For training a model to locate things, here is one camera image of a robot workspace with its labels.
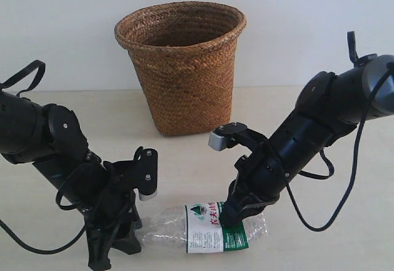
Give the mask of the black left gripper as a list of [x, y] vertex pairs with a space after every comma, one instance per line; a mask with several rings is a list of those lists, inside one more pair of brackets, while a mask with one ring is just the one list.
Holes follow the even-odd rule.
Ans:
[[135, 231], [142, 221], [135, 206], [134, 190], [139, 187], [136, 160], [86, 161], [76, 168], [78, 209], [87, 230], [88, 267], [110, 269], [108, 257], [111, 231], [117, 230], [112, 248], [128, 255], [140, 253]]

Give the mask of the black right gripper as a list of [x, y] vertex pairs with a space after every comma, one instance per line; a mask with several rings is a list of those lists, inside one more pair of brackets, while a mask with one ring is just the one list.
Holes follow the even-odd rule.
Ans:
[[236, 161], [235, 168], [238, 173], [229, 186], [222, 208], [222, 225], [225, 228], [233, 228], [275, 204], [291, 181], [291, 172], [270, 157], [243, 155]]

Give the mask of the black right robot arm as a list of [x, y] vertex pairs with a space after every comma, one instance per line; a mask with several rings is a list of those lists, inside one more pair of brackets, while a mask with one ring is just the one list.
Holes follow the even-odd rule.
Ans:
[[393, 114], [393, 56], [367, 55], [340, 75], [322, 71], [302, 89], [294, 109], [271, 136], [242, 123], [218, 127], [209, 143], [216, 150], [250, 149], [235, 164], [220, 223], [233, 227], [278, 201], [295, 176], [309, 177], [307, 163], [367, 120]]

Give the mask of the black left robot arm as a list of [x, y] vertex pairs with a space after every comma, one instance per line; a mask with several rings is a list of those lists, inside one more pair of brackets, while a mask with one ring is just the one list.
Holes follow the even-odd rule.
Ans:
[[135, 200], [148, 192], [142, 152], [139, 147], [131, 160], [104, 161], [89, 149], [73, 111], [1, 93], [1, 155], [12, 164], [32, 164], [57, 189], [60, 209], [82, 214], [92, 270], [111, 268], [111, 249], [142, 250], [135, 236], [142, 226]]

